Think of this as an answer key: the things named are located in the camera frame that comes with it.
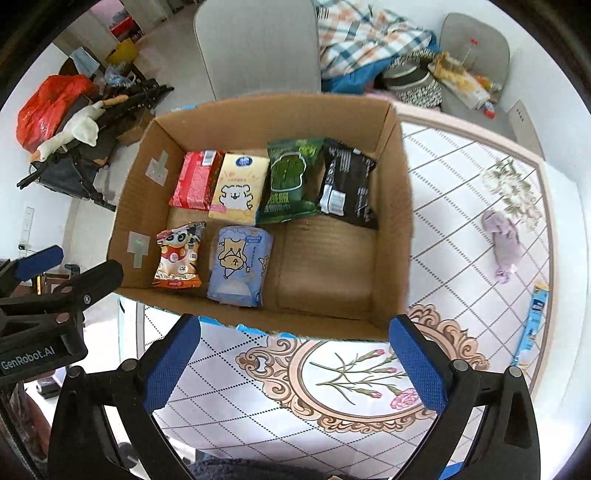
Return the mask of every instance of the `gray chair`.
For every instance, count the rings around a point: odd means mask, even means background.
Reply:
[[[195,36],[216,100],[320,92],[316,9],[310,0],[206,0]]]
[[[466,44],[471,38],[479,42],[479,56],[473,71],[504,86],[509,74],[511,56],[506,38],[490,25],[468,15],[454,13],[446,17],[440,37],[440,45],[444,51],[461,60],[466,54]],[[447,87],[442,86],[442,88],[441,111],[492,130],[510,140],[517,140],[509,116],[498,105],[495,105],[495,118],[489,119],[482,111],[468,110]]]

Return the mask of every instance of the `plaid cloth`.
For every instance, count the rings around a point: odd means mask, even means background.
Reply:
[[[382,7],[350,0],[313,0],[318,15],[323,80],[426,48],[431,31]]]

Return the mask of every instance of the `purple cloth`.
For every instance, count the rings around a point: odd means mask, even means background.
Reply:
[[[519,263],[521,244],[517,227],[503,212],[487,210],[482,214],[482,227],[486,233],[492,233],[497,269],[495,278],[499,283],[511,279],[511,268]]]

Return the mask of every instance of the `brown cardboard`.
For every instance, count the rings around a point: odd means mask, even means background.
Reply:
[[[153,119],[154,115],[147,109],[136,112],[135,122],[117,137],[117,141],[126,146],[139,142],[142,139],[144,131]]]
[[[274,236],[262,309],[221,305],[206,298],[212,252],[227,222],[207,212],[168,207],[186,151],[261,152],[267,142],[331,137],[375,158],[371,200],[377,231],[319,215],[264,225]],[[146,175],[150,159],[168,154],[160,186]],[[205,220],[199,250],[200,288],[152,288],[160,250],[159,231]],[[127,253],[129,232],[152,241],[142,268]],[[388,102],[359,96],[267,95],[209,102],[158,117],[149,125],[124,187],[109,246],[109,258],[124,268],[119,293],[176,313],[244,324],[267,332],[385,340],[390,319],[405,310],[412,234],[411,190],[400,123]]]

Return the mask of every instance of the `table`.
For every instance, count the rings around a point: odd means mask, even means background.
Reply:
[[[543,172],[533,154],[510,156],[486,139],[475,141],[470,129],[462,136],[457,128],[443,130],[445,116],[436,119],[402,123],[414,209],[408,314],[449,357],[503,371],[517,349],[534,282],[553,286]],[[510,151],[513,144],[507,145]],[[511,199],[492,192],[482,173],[508,162],[527,182],[541,217],[531,230],[518,221],[523,256],[512,280],[499,284],[480,217],[489,207],[510,206]],[[147,307],[144,346],[177,318]],[[531,386],[546,323],[525,370]],[[202,323],[199,348],[166,407],[154,415],[165,434],[213,455],[360,478],[395,475],[434,419],[387,343],[279,338],[210,323]],[[475,408],[452,463],[466,456],[481,416]]]

